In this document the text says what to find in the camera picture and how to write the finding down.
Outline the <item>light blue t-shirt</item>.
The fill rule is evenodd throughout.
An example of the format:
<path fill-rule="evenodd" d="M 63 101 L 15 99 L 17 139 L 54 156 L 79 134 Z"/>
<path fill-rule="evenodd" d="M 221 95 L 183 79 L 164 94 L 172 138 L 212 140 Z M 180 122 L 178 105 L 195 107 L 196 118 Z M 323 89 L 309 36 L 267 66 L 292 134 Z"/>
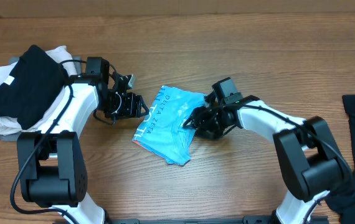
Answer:
<path fill-rule="evenodd" d="M 168 164 L 183 166 L 191 159 L 189 147 L 195 130 L 182 125 L 195 108 L 205 105 L 204 97 L 203 93 L 163 85 L 132 141 Z"/>

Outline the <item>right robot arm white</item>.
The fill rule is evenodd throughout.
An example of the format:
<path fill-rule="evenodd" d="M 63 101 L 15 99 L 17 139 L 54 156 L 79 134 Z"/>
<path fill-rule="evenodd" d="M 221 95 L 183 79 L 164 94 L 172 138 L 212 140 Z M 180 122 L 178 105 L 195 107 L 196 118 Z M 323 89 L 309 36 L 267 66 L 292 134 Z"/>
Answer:
<path fill-rule="evenodd" d="M 289 116 L 253 95 L 209 95 L 205 100 L 207 104 L 193 110 L 184 128 L 210 140 L 219 140 L 234 128 L 246 129 L 274 144 L 288 191 L 270 223 L 311 223 L 317 205 L 352 181 L 351 168 L 323 118 Z"/>

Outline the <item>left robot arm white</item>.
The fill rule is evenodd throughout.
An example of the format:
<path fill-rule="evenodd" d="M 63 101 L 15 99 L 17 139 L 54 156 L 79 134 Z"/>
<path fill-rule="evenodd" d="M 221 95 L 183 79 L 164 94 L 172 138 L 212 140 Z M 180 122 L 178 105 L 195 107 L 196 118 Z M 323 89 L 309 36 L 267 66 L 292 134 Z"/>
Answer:
<path fill-rule="evenodd" d="M 10 192 L 13 209 L 22 214 L 56 212 L 67 223 L 111 223 L 104 208 L 88 194 L 88 177 L 79 137 L 90 116 L 102 123 L 140 118 L 149 109 L 132 92 L 136 78 L 121 75 L 101 57 L 84 61 L 83 73 L 68 75 L 58 64 L 67 89 L 65 103 L 37 131 L 17 139 L 19 172 Z"/>

